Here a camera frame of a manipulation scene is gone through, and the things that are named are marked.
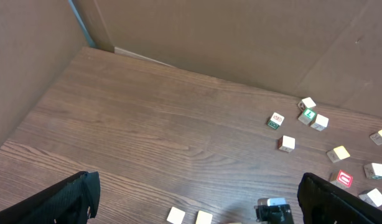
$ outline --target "cardboard wall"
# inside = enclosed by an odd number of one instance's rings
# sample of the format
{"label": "cardboard wall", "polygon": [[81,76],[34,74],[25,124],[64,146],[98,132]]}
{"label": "cardboard wall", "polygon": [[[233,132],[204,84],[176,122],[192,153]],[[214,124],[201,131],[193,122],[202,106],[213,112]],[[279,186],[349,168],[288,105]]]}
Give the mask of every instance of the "cardboard wall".
{"label": "cardboard wall", "polygon": [[0,1],[0,145],[84,45],[67,1]]}
{"label": "cardboard wall", "polygon": [[79,1],[113,46],[382,117],[382,0]]}

